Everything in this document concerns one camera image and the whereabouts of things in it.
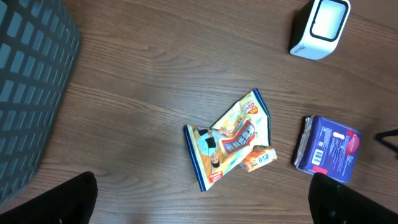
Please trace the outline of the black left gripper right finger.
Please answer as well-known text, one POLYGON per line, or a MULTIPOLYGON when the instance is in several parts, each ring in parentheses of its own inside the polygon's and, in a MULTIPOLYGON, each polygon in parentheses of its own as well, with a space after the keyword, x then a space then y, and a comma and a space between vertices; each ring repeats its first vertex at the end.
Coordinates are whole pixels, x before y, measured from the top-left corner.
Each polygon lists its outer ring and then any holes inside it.
POLYGON ((314 224, 397 224, 395 212, 319 172, 312 177, 308 202, 314 224))

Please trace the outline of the red purple Carefree pad pack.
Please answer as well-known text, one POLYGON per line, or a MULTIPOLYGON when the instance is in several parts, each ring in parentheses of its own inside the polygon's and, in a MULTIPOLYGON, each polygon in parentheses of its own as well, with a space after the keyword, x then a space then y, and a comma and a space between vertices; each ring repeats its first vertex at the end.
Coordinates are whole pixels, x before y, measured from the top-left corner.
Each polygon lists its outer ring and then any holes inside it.
POLYGON ((323 116, 305 118, 294 166, 308 174, 317 172, 348 183, 361 146, 362 134, 323 116))

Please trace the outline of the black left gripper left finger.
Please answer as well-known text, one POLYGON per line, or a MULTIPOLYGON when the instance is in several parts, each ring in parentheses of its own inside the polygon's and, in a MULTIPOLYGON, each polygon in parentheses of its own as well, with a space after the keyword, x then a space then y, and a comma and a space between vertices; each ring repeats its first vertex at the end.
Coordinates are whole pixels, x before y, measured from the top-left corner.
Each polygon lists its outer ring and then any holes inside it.
POLYGON ((84 172, 1 214, 1 224, 89 223, 98 196, 94 173, 84 172))

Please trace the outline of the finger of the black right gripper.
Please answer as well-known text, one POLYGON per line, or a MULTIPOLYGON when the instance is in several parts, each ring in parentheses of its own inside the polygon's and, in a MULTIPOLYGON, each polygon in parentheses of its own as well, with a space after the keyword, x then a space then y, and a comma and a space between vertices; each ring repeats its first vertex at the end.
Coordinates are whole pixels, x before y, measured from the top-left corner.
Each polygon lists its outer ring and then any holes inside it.
POLYGON ((398 153, 398 147, 385 140, 386 137, 396 137, 398 135, 398 130, 394 129, 394 130, 390 130, 390 131, 384 131, 381 133, 377 133, 374 137, 374 139, 379 142, 380 144, 382 144, 383 146, 387 147, 388 149, 394 151, 395 153, 398 153))

